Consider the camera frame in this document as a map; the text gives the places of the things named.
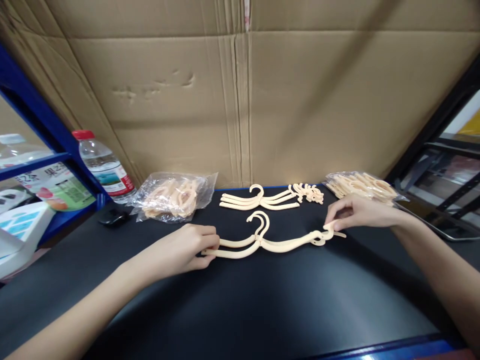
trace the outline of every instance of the black device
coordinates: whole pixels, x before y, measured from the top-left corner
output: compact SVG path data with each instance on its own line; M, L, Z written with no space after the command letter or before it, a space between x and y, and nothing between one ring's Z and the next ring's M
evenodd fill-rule
M398 207L419 218L441 237L450 241L480 240L480 230L439 211L422 199L408 194L410 201L396 201Z
M98 222L106 227L116 228L127 222L128 219L128 212L113 208L102 214L98 219Z

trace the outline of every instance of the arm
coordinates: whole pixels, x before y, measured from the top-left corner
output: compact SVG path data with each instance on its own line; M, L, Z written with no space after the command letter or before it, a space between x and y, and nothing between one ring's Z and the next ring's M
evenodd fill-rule
M120 265L70 310L19 347L8 360L79 359L115 315L143 288L176 274L205 269L218 249L213 226L187 224Z
M419 219L368 199L349 195L328 207L334 230L354 226L391 227L426 276L470 349L480 356L480 273Z

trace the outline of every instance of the bag of hangers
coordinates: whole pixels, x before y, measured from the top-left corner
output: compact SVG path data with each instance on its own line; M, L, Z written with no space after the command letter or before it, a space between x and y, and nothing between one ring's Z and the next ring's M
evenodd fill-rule
M218 172L208 176L154 172L129 202L134 207L131 215L138 214L137 222L189 222L196 209L205 208L212 200L217 176Z
M367 172L332 172L326 176L324 184L339 199L348 194L357 194L389 206L394 205L394 200L408 201L405 196L400 195L388 182Z

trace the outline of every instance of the plastic bottle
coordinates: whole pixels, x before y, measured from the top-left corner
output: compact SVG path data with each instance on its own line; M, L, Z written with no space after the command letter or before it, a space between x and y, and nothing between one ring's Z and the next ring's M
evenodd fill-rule
M79 144L80 156L86 167L117 204L126 204L137 192L135 185L112 151L95 139L90 130L72 132Z
M8 168L53 155L45 147L26 142L20 134L0 135L6 145L0 151L0 168ZM15 177L24 188L35 193L54 210L75 211L93 203L95 198L62 163L56 162Z

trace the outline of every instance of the bottle label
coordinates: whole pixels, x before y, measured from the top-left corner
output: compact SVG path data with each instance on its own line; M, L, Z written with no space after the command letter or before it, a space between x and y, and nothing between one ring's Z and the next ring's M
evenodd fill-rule
M108 170L95 171L90 169L90 171L111 197L128 194L135 188L120 163Z

